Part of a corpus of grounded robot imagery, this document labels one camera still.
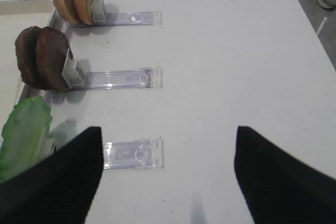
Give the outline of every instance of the brown patty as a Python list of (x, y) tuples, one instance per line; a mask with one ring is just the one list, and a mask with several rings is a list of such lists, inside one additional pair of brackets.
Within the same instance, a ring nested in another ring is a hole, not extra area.
[(22, 81), (35, 89), (48, 90), (48, 85), (40, 77), (36, 66), (36, 42), (41, 28), (31, 26), (24, 29), (15, 40), (17, 67)]
[(64, 33), (51, 27), (41, 29), (36, 44), (37, 71), (53, 90), (70, 90), (62, 77), (68, 48), (70, 44)]

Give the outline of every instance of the plastic slot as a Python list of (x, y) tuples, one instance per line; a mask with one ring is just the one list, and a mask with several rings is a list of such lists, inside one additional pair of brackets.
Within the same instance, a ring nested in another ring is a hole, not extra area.
[(94, 23), (106, 22), (104, 0), (94, 0), (91, 5), (91, 13)]
[(156, 10), (153, 12), (138, 12), (138, 13), (105, 13), (106, 21), (102, 15), (95, 15), (97, 21), (93, 25), (76, 24), (73, 27), (94, 27), (94, 26), (160, 26), (162, 25), (162, 12)]
[(163, 139), (160, 137), (105, 143), (103, 151), (105, 170), (164, 168)]
[(84, 85), (71, 90), (129, 89), (161, 87), (161, 68), (141, 68), (125, 71), (87, 72)]
[(71, 51), (68, 49), (66, 60), (63, 66), (62, 76), (68, 87), (72, 89), (74, 86), (85, 85), (86, 73), (76, 59), (69, 57)]

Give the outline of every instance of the black fabric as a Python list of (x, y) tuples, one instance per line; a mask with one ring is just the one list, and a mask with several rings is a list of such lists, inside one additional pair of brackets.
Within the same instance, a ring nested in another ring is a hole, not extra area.
[(234, 166), (256, 224), (336, 223), (336, 180), (249, 127), (238, 128)]
[(101, 130), (90, 127), (52, 156), (0, 184), (0, 223), (83, 224), (102, 171)]

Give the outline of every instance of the lettuce leaf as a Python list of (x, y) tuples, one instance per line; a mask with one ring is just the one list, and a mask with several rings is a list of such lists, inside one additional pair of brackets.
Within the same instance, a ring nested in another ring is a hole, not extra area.
[(50, 107), (39, 95), (14, 106), (1, 136), (0, 180), (8, 180), (35, 164), (42, 140), (48, 135)]

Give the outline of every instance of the white table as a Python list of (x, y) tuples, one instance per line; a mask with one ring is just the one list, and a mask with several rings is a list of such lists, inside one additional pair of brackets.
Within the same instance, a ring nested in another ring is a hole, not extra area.
[(105, 3), (160, 8), (163, 26), (75, 34), (75, 57), (161, 66), (164, 87), (87, 92), (55, 123), (99, 125), (105, 142), (161, 136), (166, 168), (104, 172), (87, 223), (252, 223), (233, 169), (239, 125), (336, 177), (336, 74), (297, 0)]

